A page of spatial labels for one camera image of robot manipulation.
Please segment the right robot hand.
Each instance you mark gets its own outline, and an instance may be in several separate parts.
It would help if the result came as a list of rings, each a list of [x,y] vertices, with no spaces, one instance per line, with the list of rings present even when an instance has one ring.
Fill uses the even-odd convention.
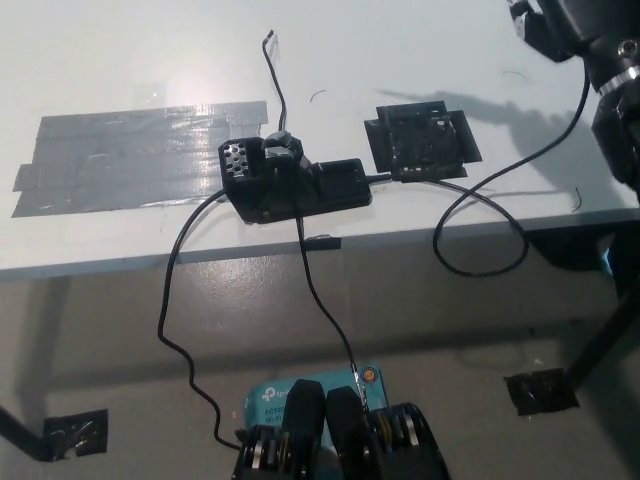
[[[531,48],[555,63],[581,58],[599,95],[639,78],[638,0],[510,1],[508,8]]]

